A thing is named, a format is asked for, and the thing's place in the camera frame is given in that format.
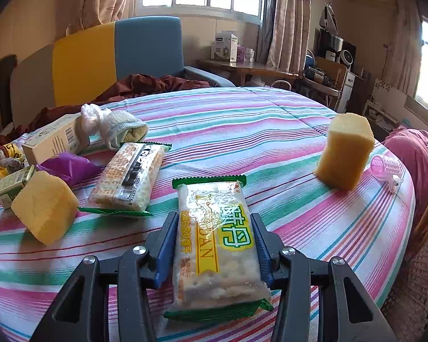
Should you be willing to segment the yellow sponge block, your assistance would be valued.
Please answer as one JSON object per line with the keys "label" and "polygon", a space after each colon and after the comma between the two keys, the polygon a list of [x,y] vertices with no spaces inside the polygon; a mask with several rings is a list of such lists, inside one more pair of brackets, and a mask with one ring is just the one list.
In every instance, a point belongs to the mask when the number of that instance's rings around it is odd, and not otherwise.
{"label": "yellow sponge block", "polygon": [[374,149],[368,120],[355,113],[339,113],[329,124],[327,142],[315,175],[332,188],[352,191]]}
{"label": "yellow sponge block", "polygon": [[37,171],[11,204],[11,210],[44,245],[59,240],[73,224],[79,200],[60,178]]}

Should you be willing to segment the green white cracker packet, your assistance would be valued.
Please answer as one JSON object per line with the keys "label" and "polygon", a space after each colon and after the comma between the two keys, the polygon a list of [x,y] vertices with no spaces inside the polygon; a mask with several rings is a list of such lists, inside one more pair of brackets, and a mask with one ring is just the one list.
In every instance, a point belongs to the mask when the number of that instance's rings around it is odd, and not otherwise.
{"label": "green white cracker packet", "polygon": [[272,311],[261,279],[257,240],[243,195],[244,175],[176,178],[178,229],[174,303],[164,317],[225,322]]}

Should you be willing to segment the wicker chair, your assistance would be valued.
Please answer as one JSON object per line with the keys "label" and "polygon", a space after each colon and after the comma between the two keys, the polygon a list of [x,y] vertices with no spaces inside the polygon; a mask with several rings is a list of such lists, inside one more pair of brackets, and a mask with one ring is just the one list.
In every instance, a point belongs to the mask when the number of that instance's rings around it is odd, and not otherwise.
{"label": "wicker chair", "polygon": [[428,341],[428,206],[382,312],[398,341]]}

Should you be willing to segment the small green tea box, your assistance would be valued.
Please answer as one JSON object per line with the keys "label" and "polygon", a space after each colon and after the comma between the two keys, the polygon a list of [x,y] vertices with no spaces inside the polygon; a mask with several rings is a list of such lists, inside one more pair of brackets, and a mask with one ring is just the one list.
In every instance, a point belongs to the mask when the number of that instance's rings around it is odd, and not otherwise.
{"label": "small green tea box", "polygon": [[0,203],[3,209],[9,209],[19,192],[30,181],[35,173],[35,167],[28,166],[0,180]]}

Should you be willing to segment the purple snack packet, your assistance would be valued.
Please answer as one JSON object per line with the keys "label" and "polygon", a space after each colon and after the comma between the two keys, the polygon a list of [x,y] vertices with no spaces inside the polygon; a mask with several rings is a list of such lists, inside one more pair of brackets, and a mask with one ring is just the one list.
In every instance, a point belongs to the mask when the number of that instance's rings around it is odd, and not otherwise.
{"label": "purple snack packet", "polygon": [[100,166],[89,159],[62,152],[36,165],[38,171],[48,172],[64,181],[69,187],[73,187],[102,171]]}

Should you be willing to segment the yellow plush toy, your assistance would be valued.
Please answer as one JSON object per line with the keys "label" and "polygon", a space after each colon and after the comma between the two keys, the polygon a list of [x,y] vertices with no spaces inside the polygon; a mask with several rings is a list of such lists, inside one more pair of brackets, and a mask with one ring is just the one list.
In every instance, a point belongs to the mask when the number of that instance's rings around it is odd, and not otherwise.
{"label": "yellow plush toy", "polygon": [[25,167],[25,155],[14,143],[0,147],[0,180]]}

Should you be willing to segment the pink quilt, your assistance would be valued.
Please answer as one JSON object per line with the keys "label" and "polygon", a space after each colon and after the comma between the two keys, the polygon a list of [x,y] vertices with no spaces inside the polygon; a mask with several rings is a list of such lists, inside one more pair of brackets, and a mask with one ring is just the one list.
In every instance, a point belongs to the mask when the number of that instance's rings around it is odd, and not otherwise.
{"label": "pink quilt", "polygon": [[392,131],[383,142],[409,171],[415,193],[413,226],[416,227],[428,205],[428,132],[411,128]]}

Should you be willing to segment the white cardboard box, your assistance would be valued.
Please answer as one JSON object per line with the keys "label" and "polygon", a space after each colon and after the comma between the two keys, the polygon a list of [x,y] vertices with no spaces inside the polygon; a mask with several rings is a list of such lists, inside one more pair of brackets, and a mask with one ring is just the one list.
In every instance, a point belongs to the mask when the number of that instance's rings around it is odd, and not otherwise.
{"label": "white cardboard box", "polygon": [[36,130],[22,144],[22,149],[27,162],[36,165],[63,152],[78,154],[89,145],[89,136],[82,129],[81,116],[76,113],[66,114]]}

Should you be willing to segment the striped bed sheet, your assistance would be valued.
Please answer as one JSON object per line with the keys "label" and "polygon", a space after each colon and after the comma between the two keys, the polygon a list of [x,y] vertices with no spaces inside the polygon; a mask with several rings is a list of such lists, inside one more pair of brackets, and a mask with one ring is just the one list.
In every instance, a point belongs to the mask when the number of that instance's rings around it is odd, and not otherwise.
{"label": "striped bed sheet", "polygon": [[154,184],[146,219],[81,213],[57,243],[45,246],[0,204],[0,328],[28,341],[82,258],[113,258],[161,227],[178,207],[175,178],[243,174],[249,209],[307,257],[341,256],[378,305],[400,268],[414,218],[406,176],[396,192],[368,171],[352,192],[314,175],[334,113],[301,95],[271,88],[211,88],[113,103],[149,126],[148,138],[171,145]]}

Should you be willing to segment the dark red blanket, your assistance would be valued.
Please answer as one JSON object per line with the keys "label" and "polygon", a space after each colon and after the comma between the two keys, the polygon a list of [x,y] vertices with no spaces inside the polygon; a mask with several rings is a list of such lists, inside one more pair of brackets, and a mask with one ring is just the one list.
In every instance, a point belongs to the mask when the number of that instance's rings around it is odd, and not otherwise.
{"label": "dark red blanket", "polygon": [[[211,85],[204,80],[187,80],[177,76],[162,76],[155,78],[149,75],[129,75],[117,81],[113,86],[100,94],[90,103],[102,106],[126,99],[144,97],[151,94],[169,93],[187,89],[209,88]],[[81,103],[54,108],[43,108],[30,124],[15,127],[9,134],[0,135],[0,148],[11,141],[18,139],[25,133],[37,130],[39,127],[51,124],[61,116],[78,113],[81,110]]]}

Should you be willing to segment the tricolour headboard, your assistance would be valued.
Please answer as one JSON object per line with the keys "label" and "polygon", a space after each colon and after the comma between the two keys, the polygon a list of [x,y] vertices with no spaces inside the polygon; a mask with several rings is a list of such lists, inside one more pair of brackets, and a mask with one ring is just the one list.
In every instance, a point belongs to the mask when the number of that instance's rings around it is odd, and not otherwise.
{"label": "tricolour headboard", "polygon": [[156,78],[184,71],[181,21],[145,16],[66,36],[34,52],[11,74],[14,126],[45,107],[87,103],[131,74]]}

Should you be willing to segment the wooden desk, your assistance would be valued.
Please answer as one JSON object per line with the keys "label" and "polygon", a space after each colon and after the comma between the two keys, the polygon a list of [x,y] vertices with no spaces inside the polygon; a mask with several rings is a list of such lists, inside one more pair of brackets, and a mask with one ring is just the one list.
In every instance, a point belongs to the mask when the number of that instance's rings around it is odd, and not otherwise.
{"label": "wooden desk", "polygon": [[221,60],[196,60],[196,64],[203,70],[218,70],[236,73],[240,76],[240,87],[244,87],[246,76],[276,77],[287,81],[294,81],[301,77],[298,73],[288,73],[276,67],[260,63],[229,63]]}

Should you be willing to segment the white appliance box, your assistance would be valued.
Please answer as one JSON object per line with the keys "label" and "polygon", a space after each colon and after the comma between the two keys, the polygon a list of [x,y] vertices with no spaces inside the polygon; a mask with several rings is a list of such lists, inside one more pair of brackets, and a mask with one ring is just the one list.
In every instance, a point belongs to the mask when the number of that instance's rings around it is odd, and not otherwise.
{"label": "white appliance box", "polygon": [[211,46],[211,59],[222,60],[228,63],[237,61],[238,37],[234,32],[222,31],[215,34]]}

